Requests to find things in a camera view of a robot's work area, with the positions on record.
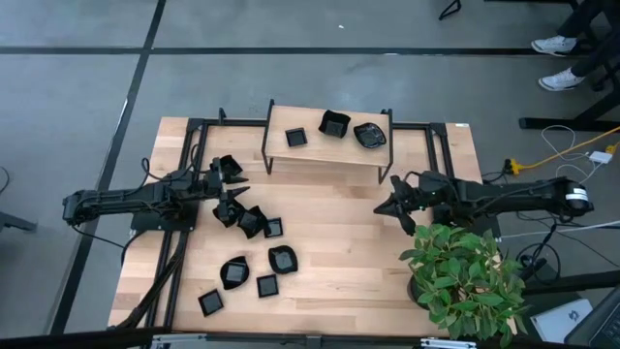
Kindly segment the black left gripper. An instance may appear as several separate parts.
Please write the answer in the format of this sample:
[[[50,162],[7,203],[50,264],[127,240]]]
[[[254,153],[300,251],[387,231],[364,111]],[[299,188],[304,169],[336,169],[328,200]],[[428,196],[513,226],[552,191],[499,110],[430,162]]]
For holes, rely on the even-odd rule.
[[[237,184],[237,183],[247,182],[248,178],[245,178],[239,175],[223,174],[220,168],[220,158],[214,158],[212,163],[209,165],[209,171],[207,174],[211,172],[220,173],[225,177],[224,191],[221,193],[221,195],[219,197],[208,197],[207,196],[209,199],[217,199],[218,203],[226,201],[228,199],[234,199],[237,196],[241,195],[242,193],[250,189],[249,186],[243,186],[243,187],[238,187],[238,188],[227,190],[227,187],[226,187],[227,184]]]

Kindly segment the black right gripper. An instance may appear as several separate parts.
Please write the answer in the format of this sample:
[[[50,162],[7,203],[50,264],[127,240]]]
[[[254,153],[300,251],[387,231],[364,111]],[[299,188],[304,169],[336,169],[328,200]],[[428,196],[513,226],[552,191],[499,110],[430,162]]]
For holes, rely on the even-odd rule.
[[[416,210],[423,210],[421,192],[398,175],[392,175],[390,183],[393,188],[391,195],[379,204],[374,212],[380,215],[394,216],[404,232],[412,237],[416,233],[417,223],[411,217],[411,213]]]

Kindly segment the black wavy-cornered mini plate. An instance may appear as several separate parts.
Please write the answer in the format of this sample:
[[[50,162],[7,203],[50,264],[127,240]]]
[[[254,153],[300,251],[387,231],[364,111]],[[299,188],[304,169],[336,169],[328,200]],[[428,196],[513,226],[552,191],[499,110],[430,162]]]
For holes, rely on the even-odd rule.
[[[259,206],[253,206],[243,211],[237,221],[237,226],[243,231],[247,239],[254,238],[267,225],[267,218]]]
[[[215,218],[226,228],[235,225],[244,212],[245,207],[236,199],[219,202],[218,205],[212,209]]]
[[[347,131],[351,118],[340,112],[326,110],[318,130],[327,136],[342,139]]]

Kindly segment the black leaf-shaped mini plate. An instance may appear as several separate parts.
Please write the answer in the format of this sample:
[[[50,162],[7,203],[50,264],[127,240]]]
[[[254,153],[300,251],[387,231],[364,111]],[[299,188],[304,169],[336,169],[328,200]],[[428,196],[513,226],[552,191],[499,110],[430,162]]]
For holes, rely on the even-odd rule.
[[[354,127],[356,140],[365,148],[377,148],[387,143],[382,129],[375,123],[366,122]]]
[[[220,278],[225,290],[241,286],[249,277],[249,266],[245,256],[228,260],[220,269]]]

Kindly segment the black rounded mini plate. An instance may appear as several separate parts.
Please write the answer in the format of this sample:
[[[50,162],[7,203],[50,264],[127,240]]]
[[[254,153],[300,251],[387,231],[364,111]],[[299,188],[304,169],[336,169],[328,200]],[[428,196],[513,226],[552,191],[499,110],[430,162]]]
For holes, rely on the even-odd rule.
[[[288,245],[280,245],[268,249],[268,261],[277,274],[288,274],[298,271],[298,260],[295,251]]]

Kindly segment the wooden shelf with black legs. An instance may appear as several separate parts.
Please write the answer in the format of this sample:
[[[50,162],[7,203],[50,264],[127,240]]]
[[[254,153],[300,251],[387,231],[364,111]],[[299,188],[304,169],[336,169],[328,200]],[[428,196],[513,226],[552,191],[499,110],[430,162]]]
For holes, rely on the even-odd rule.
[[[346,115],[351,121],[342,139],[324,135],[318,130],[324,112],[324,109],[277,105],[271,100],[261,146],[265,170],[271,173],[276,159],[361,165],[377,168],[378,181],[384,182],[393,164],[392,110],[378,113],[348,111]],[[366,122],[375,123],[382,129],[387,138],[385,145],[365,148],[357,141],[353,128]],[[288,147],[285,131],[294,128],[305,130],[307,144]]]

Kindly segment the green leafy potted plant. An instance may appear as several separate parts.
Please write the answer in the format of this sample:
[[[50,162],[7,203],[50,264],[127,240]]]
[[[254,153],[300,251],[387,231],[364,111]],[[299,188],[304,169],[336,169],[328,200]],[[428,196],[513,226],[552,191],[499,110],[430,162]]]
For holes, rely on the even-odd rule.
[[[401,253],[412,273],[414,300],[451,339],[496,339],[508,349],[528,309],[519,263],[504,260],[495,238],[461,227],[417,226]]]

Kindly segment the person's foot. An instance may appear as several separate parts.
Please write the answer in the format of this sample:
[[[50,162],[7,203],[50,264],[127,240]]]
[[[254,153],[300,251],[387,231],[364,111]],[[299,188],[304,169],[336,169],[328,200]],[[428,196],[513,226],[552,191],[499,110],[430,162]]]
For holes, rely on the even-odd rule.
[[[577,87],[585,80],[585,77],[576,76],[571,68],[561,71],[555,75],[538,79],[538,85],[551,92],[561,92]]]
[[[554,36],[546,39],[537,39],[531,42],[535,52],[553,56],[567,56],[576,47],[577,38]]]

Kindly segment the black rig beam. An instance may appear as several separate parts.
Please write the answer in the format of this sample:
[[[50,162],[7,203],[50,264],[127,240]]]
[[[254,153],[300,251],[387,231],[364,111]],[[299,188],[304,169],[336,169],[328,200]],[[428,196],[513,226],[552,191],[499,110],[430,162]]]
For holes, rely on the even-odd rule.
[[[157,334],[172,333],[165,327],[112,329],[86,333],[46,334],[26,337],[0,338],[0,349],[129,349],[147,346]],[[398,345],[419,347],[426,337],[419,336],[355,336],[324,334],[282,333],[206,333],[207,341],[260,342],[299,344],[311,349],[322,349],[328,344]],[[475,341],[478,349],[500,349],[498,337]]]

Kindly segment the dark chair base leg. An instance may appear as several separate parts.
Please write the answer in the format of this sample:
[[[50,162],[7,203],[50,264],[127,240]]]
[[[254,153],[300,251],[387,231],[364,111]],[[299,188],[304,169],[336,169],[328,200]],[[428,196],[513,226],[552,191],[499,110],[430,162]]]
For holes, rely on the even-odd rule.
[[[37,224],[0,211],[0,233],[2,233],[4,229],[11,228],[15,228],[26,233],[32,233],[37,229]]]

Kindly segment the person's leg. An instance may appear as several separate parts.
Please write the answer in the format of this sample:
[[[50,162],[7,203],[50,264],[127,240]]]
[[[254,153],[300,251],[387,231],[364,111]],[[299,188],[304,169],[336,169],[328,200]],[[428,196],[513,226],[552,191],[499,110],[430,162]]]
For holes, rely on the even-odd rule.
[[[565,38],[577,38],[604,10],[605,5],[606,0],[584,0],[560,26],[557,34]]]
[[[591,54],[573,65],[571,72],[578,78],[585,78],[618,54],[620,54],[620,29],[614,30]]]

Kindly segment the black metal table frame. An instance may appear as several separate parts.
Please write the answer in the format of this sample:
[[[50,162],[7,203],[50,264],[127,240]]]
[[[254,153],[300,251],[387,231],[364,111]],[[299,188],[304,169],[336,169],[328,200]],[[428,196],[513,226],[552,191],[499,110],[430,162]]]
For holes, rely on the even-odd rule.
[[[276,159],[265,170],[261,146],[266,118],[165,117],[150,157],[156,175],[192,166],[206,171],[231,155],[250,189],[237,196],[245,208],[282,219],[284,235],[247,239],[215,218],[216,200],[200,202],[191,231],[141,231],[128,246],[110,322],[136,321],[172,333],[282,333],[355,336],[426,336],[439,332],[407,294],[411,276],[399,256],[413,246],[397,220],[374,208],[390,193],[392,175],[416,179],[427,170],[453,175],[451,146],[468,141],[452,125],[397,123],[393,164],[384,182],[375,167]],[[290,246],[298,271],[275,273],[268,249]],[[225,290],[221,267],[245,256],[249,277]],[[257,278],[277,275],[279,294],[260,298]],[[198,297],[217,289],[224,308],[204,317]]]

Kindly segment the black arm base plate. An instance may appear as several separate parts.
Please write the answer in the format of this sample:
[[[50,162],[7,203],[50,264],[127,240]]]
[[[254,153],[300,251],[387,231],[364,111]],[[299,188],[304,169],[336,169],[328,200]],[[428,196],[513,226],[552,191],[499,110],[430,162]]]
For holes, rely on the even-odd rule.
[[[490,213],[473,214],[468,208],[439,205],[432,208],[432,218],[433,224],[464,228],[478,236],[486,232],[490,232],[494,238],[501,236],[497,217]]]
[[[136,231],[191,231],[196,226],[199,207],[198,202],[188,202],[135,213],[131,228]]]

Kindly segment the silver metal bracket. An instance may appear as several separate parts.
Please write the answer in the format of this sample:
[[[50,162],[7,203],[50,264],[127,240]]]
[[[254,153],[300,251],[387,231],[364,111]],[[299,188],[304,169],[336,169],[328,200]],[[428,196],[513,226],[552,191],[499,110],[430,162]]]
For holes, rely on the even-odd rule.
[[[152,337],[149,349],[171,349],[173,344],[206,342],[206,333],[167,333]]]
[[[421,349],[478,349],[475,342],[440,339],[435,337],[423,338],[420,341]]]

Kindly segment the black desk frame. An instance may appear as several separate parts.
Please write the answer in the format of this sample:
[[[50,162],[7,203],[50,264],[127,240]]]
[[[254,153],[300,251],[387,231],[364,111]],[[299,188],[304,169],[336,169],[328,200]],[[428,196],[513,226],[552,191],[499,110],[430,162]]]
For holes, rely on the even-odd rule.
[[[592,50],[583,58],[586,58],[589,54],[591,54],[597,48],[597,46],[614,30],[620,29],[620,0],[606,0],[604,10],[600,14],[598,14],[598,16],[599,15],[606,16],[607,21],[611,25],[611,29],[608,34],[606,34],[604,37],[592,44]],[[579,36],[589,31],[590,24],[584,32],[578,35],[576,47],[571,51],[571,53],[575,51],[578,46]],[[604,116],[604,114],[612,111],[617,107],[620,107],[620,54],[616,55],[614,58],[607,60],[599,68],[601,67],[605,68],[605,77],[610,80],[612,85],[612,91],[606,94],[599,102],[595,103],[592,107],[573,118],[559,119],[524,117],[518,121],[519,127],[522,129],[537,130],[551,127],[568,127],[575,131],[604,132],[609,130],[611,132],[620,132],[620,121],[601,120],[601,117]]]

